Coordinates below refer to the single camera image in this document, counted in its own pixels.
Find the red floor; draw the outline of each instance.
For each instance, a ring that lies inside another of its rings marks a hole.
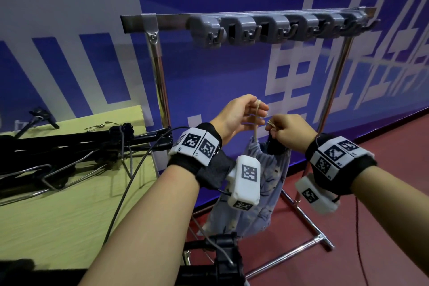
[[[376,155],[379,166],[429,195],[427,145],[429,115],[363,144]],[[287,178],[284,190],[295,195],[294,182],[300,174]],[[335,245],[326,252],[321,245],[263,272],[249,280],[252,286],[364,285],[356,250],[355,200],[341,197],[341,206],[333,214],[319,216],[305,200],[301,208]],[[395,245],[375,219],[360,204],[360,244],[369,285],[429,285],[427,278]],[[279,255],[308,241],[311,233],[295,213],[279,200],[264,232],[240,242],[244,272],[249,272]],[[192,251],[192,264],[210,264],[199,250]]]

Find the forearm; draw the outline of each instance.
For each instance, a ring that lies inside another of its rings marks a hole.
[[[429,197],[376,166],[364,170],[351,190],[402,251],[429,276]]]
[[[80,286],[174,285],[199,189],[194,175],[169,166],[115,229]]]

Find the hand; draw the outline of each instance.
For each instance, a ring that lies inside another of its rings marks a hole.
[[[257,97],[251,94],[233,99],[210,123],[222,137],[222,144],[226,145],[237,133],[253,130],[257,107]],[[258,109],[258,116],[266,117],[269,107],[261,102]],[[258,119],[258,125],[264,125],[264,119]]]
[[[305,153],[317,136],[317,132],[299,114],[276,114],[270,120],[277,129],[268,124],[265,130],[281,144],[300,153]]]

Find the black cable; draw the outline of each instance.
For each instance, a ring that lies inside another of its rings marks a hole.
[[[365,269],[363,268],[362,256],[360,255],[360,243],[359,243],[359,201],[356,199],[356,244],[357,244],[357,256],[359,257],[360,269],[362,270],[363,278],[365,279],[366,286],[369,286],[368,278],[366,278]]]
[[[112,220],[111,220],[111,222],[110,222],[110,226],[109,226],[109,229],[107,230],[106,236],[105,236],[105,238],[104,238],[103,245],[105,245],[105,244],[106,244],[106,242],[107,242],[107,240],[109,239],[109,236],[110,236],[111,230],[113,229],[113,225],[115,224],[115,220],[116,220],[116,217],[117,217],[117,216],[118,216],[118,214],[119,214],[119,211],[120,211],[120,209],[121,209],[121,206],[122,206],[122,204],[124,203],[124,200],[125,200],[126,194],[127,194],[128,190],[130,189],[131,184],[132,184],[132,182],[133,182],[134,178],[136,177],[138,170],[140,169],[140,166],[142,166],[143,161],[146,159],[147,155],[149,155],[149,154],[151,153],[152,149],[153,149],[153,148],[154,148],[154,147],[159,143],[159,141],[161,140],[161,138],[162,138],[162,137],[166,136],[166,135],[167,135],[167,134],[169,134],[170,132],[172,132],[172,131],[174,131],[174,130],[177,130],[177,129],[189,129],[189,127],[177,127],[177,128],[173,128],[173,129],[168,130],[168,131],[167,131],[167,132],[165,132],[164,134],[162,134],[162,135],[161,135],[161,137],[159,137],[159,138],[158,138],[158,140],[157,140],[156,142],[154,142],[154,144],[149,148],[149,150],[148,150],[148,151],[146,152],[146,154],[143,156],[143,158],[142,158],[142,160],[140,161],[140,163],[137,165],[137,168],[136,168],[136,170],[134,171],[134,174],[133,174],[133,175],[131,175],[130,181],[128,182],[128,184],[127,184],[127,186],[126,186],[126,188],[125,188],[124,194],[122,195],[122,198],[121,198],[121,200],[119,201],[118,207],[116,208],[115,214],[113,215],[113,218],[112,218]]]
[[[227,196],[231,196],[231,195],[232,195],[232,193],[231,193],[231,192],[223,191],[223,190],[221,190],[221,189],[217,189],[217,191],[219,191],[220,193],[223,193],[224,195],[227,195]]]

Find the clothing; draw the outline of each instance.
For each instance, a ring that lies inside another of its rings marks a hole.
[[[270,225],[271,214],[286,179],[290,150],[286,149],[280,155],[269,155],[266,153],[267,147],[268,142],[259,143],[252,137],[244,152],[261,164],[259,204],[249,211],[236,210],[228,205],[228,196],[222,194],[203,226],[207,235],[235,231],[240,238],[244,238],[259,233]]]

